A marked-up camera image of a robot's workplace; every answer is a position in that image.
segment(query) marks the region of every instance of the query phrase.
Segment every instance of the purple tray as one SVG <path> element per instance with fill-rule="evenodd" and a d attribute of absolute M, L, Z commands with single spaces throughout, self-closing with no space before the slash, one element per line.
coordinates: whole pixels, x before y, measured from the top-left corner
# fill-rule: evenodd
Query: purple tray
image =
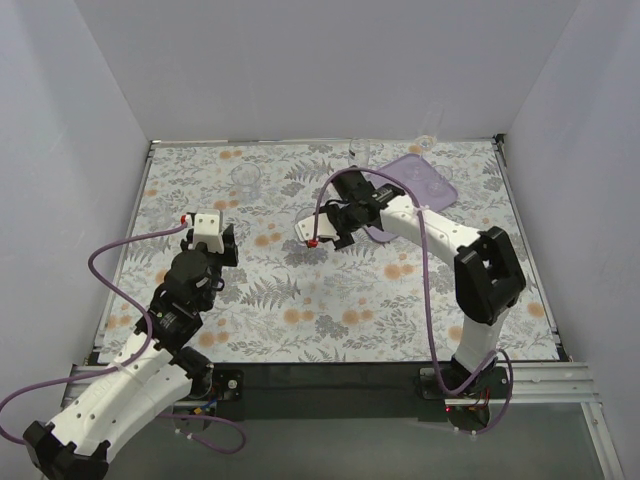
<path fill-rule="evenodd" d="M 425 179 L 416 181 L 405 178 L 404 171 L 413 165 L 427 166 L 427 168 L 429 169 L 429 173 L 427 174 Z M 418 201 L 420 202 L 421 206 L 424 207 L 426 205 L 429 205 L 429 208 L 434 212 L 439 212 L 440 210 L 447 208 L 458 199 L 458 191 L 453 188 L 453 186 L 449 182 L 447 182 L 446 185 L 446 192 L 442 195 L 434 197 L 429 194 L 427 190 L 429 177 L 431 177 L 432 175 L 437 175 L 437 172 L 431 165 L 429 165 L 429 162 L 423 160 L 420 155 L 410 153 L 408 155 L 405 155 L 404 157 L 400 157 L 397 160 L 394 160 L 391 163 L 387 163 L 384 167 L 379 168 L 378 171 L 391 175 L 392 177 L 397 178 L 400 182 L 404 183 L 411 189 L 413 193 L 416 194 L 416 197 L 418 197 Z M 370 180 L 376 188 L 381 187 L 385 183 L 388 183 L 388 181 L 384 178 L 376 177 L 374 175 L 371 175 Z M 393 233 L 383 232 L 382 230 L 378 230 L 375 227 L 366 227 L 366 231 L 373 240 L 380 243 L 389 242 L 398 236 Z"/>

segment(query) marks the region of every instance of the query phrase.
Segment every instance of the tabletop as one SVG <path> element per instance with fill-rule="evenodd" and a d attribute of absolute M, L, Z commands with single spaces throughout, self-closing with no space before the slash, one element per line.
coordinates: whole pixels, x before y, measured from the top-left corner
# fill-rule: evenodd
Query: tabletop
<path fill-rule="evenodd" d="M 421 251 L 405 239 L 379 244 L 363 231 L 335 252 L 307 249 L 294 233 L 296 215 L 312 207 L 328 176 L 349 165 L 347 142 L 158 147 L 145 180 L 133 234 L 176 226 L 195 208 L 216 208 L 233 223 L 239 266 L 191 345 L 213 362 L 414 361 L 430 358 L 422 295 Z M 372 143 L 370 167 L 408 152 L 410 142 Z M 458 223 L 510 235 L 527 286 L 511 309 L 499 346 L 515 360 L 557 359 L 550 324 L 489 141 L 441 143 L 432 165 L 453 169 L 456 203 L 442 214 Z M 231 170 L 259 167 L 260 194 L 247 199 Z M 182 237 L 128 247 L 118 285 L 143 305 L 162 282 Z M 453 272 L 430 255 L 431 309 L 439 358 L 448 360 L 462 333 Z M 110 361 L 139 314 L 120 298 L 108 306 L 99 362 Z"/>

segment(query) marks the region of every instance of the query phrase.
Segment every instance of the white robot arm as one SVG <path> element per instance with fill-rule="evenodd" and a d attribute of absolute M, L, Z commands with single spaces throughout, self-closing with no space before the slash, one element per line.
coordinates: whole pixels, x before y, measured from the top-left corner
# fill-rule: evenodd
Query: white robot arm
<path fill-rule="evenodd" d="M 360 172 L 348 171 L 333 181 L 343 206 L 327 203 L 318 217 L 320 241 L 332 241 L 337 249 L 353 243 L 351 233 L 374 226 L 422 245 L 419 218 L 409 196 L 386 184 L 379 189 Z M 452 363 L 455 388 L 486 361 L 495 350 L 500 330 L 525 278 L 508 235 L 497 227 L 486 232 L 455 223 L 428 209 L 423 210 L 429 251 L 455 273 L 456 299 L 464 312 L 460 345 Z M 301 241 L 313 242 L 315 217 L 300 221 L 295 230 Z"/>
<path fill-rule="evenodd" d="M 187 396 L 211 391 L 213 365 L 185 344 L 202 326 L 200 312 L 213 308 L 224 287 L 222 268 L 237 266 L 233 226 L 222 231 L 222 214 L 200 210 L 183 222 L 192 228 L 156 289 L 147 326 L 136 324 L 109 367 L 71 405 L 49 422 L 33 422 L 23 434 L 33 463 L 49 479 L 101 479 L 115 455 L 142 427 Z"/>

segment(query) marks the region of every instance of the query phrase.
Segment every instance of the floral tablecloth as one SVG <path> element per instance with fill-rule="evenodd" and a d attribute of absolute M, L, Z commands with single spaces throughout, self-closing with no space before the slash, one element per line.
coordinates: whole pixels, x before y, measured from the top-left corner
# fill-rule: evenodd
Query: floral tablecloth
<path fill-rule="evenodd" d="M 235 224 L 238 268 L 224 270 L 226 288 L 191 344 L 214 362 L 408 361 L 428 359 L 421 252 L 398 238 L 388 244 L 356 234 L 356 244 L 307 249 L 295 237 L 296 214 L 314 204 L 322 183 L 348 166 L 347 143 L 159 147 L 146 181 L 134 234 L 177 225 L 198 206 Z M 371 165 L 413 148 L 373 143 Z M 452 167 L 458 201 L 442 213 L 476 228 L 504 228 L 515 245 L 527 288 L 507 318 L 500 346 L 514 359 L 557 358 L 531 265 L 490 142 L 438 144 L 430 163 Z M 243 202 L 231 180 L 242 162 L 262 172 L 261 196 Z M 118 285 L 145 304 L 162 281 L 180 237 L 129 247 Z M 429 281 L 435 338 L 448 360 L 460 340 L 462 312 L 453 273 L 431 257 Z M 117 298 L 102 334 L 100 362 L 111 360 L 139 314 Z"/>

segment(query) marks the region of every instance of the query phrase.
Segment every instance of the white wall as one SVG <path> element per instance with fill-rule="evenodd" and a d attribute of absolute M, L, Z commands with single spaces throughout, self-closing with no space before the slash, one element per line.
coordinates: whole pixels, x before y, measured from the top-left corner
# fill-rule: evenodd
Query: white wall
<path fill-rule="evenodd" d="M 76 0 L 153 139 L 505 132 L 578 0 Z"/>
<path fill-rule="evenodd" d="M 105 299 L 86 259 L 124 234 L 147 140 L 72 0 L 0 0 L 0 398 L 64 376 Z M 102 262 L 113 271 L 115 258 Z M 62 387 L 21 397 L 2 424 L 47 420 Z M 0 478 L 33 478 L 0 438 Z"/>
<path fill-rule="evenodd" d="M 582 0 L 507 135 L 518 206 L 569 353 L 640 478 L 640 3 Z"/>

